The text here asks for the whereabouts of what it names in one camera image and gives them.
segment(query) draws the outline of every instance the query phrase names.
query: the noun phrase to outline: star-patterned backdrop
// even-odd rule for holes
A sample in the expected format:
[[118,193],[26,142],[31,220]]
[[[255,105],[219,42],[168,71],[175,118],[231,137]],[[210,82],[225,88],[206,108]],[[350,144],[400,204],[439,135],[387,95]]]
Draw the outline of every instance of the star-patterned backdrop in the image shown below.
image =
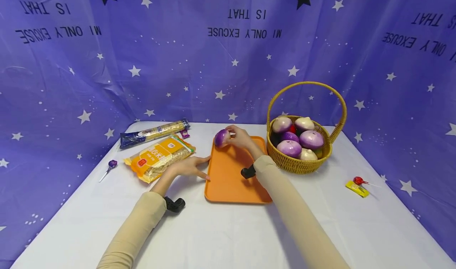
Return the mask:
[[[455,8],[456,0],[0,0],[0,268],[130,124],[264,124],[273,95],[304,80],[343,95],[344,133],[456,260]],[[271,113],[335,125],[341,108],[329,90],[304,85]]]

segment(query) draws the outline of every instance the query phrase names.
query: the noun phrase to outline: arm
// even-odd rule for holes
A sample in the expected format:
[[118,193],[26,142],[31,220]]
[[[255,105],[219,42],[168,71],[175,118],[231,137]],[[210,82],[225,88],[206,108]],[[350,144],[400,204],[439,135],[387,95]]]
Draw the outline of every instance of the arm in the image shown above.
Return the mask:
[[104,252],[97,269],[131,269],[150,232],[156,227],[166,211],[163,197],[177,177],[169,167],[150,192],[142,194],[133,211],[117,231]]
[[269,156],[256,148],[249,147],[248,150],[255,159],[257,179],[274,201],[285,227],[307,263],[307,268],[349,269],[290,180]]

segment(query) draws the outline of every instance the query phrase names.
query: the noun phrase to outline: hand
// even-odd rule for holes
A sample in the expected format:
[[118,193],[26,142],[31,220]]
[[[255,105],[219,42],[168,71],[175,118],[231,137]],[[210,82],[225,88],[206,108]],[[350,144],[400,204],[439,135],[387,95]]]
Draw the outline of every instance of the hand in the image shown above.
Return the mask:
[[230,133],[233,133],[231,139],[228,140],[229,145],[247,149],[254,161],[264,155],[263,151],[252,140],[245,129],[241,129],[235,125],[229,125],[225,129]]
[[172,164],[168,169],[175,173],[175,175],[198,176],[202,179],[210,180],[209,175],[197,168],[198,165],[206,163],[210,158],[210,156],[205,158],[192,156]]
[[231,139],[228,140],[229,145],[246,149],[249,149],[255,145],[254,141],[245,129],[241,129],[235,125],[229,125],[225,129],[230,133],[233,133],[231,135]]

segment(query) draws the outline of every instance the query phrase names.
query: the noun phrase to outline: spaghetti package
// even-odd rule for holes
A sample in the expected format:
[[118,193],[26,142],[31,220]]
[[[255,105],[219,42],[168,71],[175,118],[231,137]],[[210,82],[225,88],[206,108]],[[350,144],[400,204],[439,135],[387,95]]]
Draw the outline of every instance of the spaghetti package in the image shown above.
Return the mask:
[[166,125],[161,125],[156,128],[152,129],[145,129],[144,131],[137,131],[134,133],[121,133],[120,134],[120,149],[136,146],[138,144],[155,140],[166,135],[171,135],[177,133],[179,131],[187,131],[190,128],[190,123],[187,119],[178,120],[173,123],[169,123]]
[[139,179],[151,183],[158,179],[169,165],[189,157],[195,150],[194,146],[172,134],[123,161],[130,165]]

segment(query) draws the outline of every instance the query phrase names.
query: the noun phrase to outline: orange cutting board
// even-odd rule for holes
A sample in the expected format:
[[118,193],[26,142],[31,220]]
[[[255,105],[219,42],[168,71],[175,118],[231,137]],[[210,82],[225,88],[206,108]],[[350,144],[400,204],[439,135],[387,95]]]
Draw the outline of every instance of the orange cutting board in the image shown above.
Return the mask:
[[[266,153],[263,138],[258,136],[251,138]],[[204,189],[204,196],[207,200],[217,203],[247,204],[272,202],[268,192],[261,186],[256,176],[245,179],[241,175],[243,168],[249,168],[254,163],[249,152],[234,146],[217,148],[213,143],[211,156],[207,172],[211,180],[206,181]]]

